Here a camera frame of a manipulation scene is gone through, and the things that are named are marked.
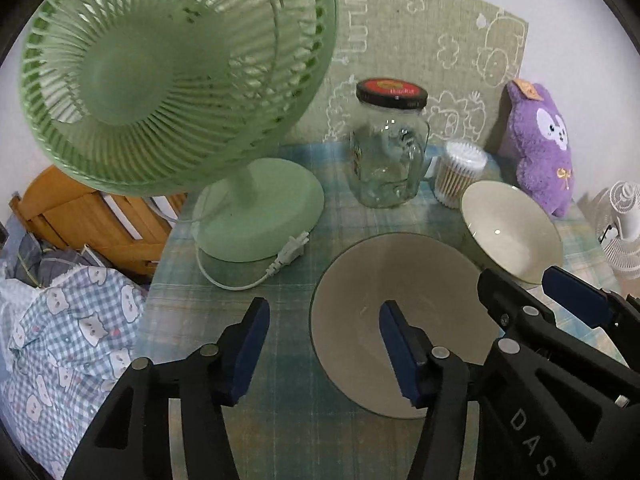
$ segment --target plaid tablecloth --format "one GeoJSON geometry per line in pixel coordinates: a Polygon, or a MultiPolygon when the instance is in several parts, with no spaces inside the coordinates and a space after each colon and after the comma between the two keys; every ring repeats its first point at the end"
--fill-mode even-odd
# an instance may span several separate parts
{"type": "MultiPolygon", "coordinates": [[[[348,188],[349,160],[341,143],[289,146],[280,156],[309,168],[326,193],[326,208],[305,256],[259,288],[225,292],[201,275],[190,227],[179,224],[156,272],[134,354],[156,363],[182,359],[216,341],[225,326],[240,321],[255,296],[263,296],[271,305],[270,331],[248,395],[225,412],[241,478],[404,480],[422,421],[373,415],[334,387],[312,349],[310,300],[322,272],[354,243],[387,232],[415,232],[458,246],[462,216],[439,205],[427,183],[402,207],[361,206],[348,188]]],[[[487,177],[499,175],[492,162],[487,177]]],[[[195,198],[186,205],[186,217],[195,198]]],[[[564,241],[565,268],[593,285],[618,290],[577,206],[556,226],[564,241]]],[[[223,264],[208,258],[206,267],[223,283],[245,285],[259,278],[269,263],[223,264]]],[[[620,357],[604,333],[590,331],[541,290],[533,292],[552,305],[564,330],[620,357]]],[[[469,448],[465,453],[461,478],[470,478],[473,452],[469,448]]]]}

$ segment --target cotton swab container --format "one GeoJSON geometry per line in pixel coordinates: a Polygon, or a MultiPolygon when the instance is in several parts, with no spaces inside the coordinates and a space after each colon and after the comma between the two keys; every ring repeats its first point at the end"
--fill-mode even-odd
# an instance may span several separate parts
{"type": "Polygon", "coordinates": [[[486,153],[472,142],[447,142],[434,188],[438,202],[452,209],[460,208],[466,188],[481,179],[487,163],[486,153]]]}

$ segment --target glass jar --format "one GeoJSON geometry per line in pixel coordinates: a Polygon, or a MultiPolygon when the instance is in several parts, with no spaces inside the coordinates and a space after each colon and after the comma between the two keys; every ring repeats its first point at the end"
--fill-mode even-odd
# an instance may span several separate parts
{"type": "Polygon", "coordinates": [[[359,111],[351,132],[350,187],[370,208],[400,205],[418,194],[430,160],[429,123],[421,115],[428,94],[395,79],[358,83],[359,111]]]}

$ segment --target white wall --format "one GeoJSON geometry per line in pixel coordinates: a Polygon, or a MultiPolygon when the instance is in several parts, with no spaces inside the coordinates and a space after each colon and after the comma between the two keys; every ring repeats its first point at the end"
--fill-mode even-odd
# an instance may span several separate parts
{"type": "MultiPolygon", "coordinates": [[[[575,199],[592,198],[616,180],[640,182],[640,56],[606,4],[486,1],[529,22],[521,76],[545,84],[565,116],[575,199]]],[[[0,221],[11,193],[24,192],[47,165],[18,105],[17,61],[14,48],[0,68],[0,221]]]]}

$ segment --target cream bowl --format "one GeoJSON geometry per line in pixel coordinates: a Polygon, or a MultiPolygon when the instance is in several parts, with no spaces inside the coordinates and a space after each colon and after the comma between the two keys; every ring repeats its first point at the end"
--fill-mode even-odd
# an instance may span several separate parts
{"type": "Polygon", "coordinates": [[[540,285],[562,267],[562,240],[546,212],[516,187],[483,180],[465,191],[460,211],[475,242],[465,243],[481,267],[497,265],[524,285],[540,285]]]}

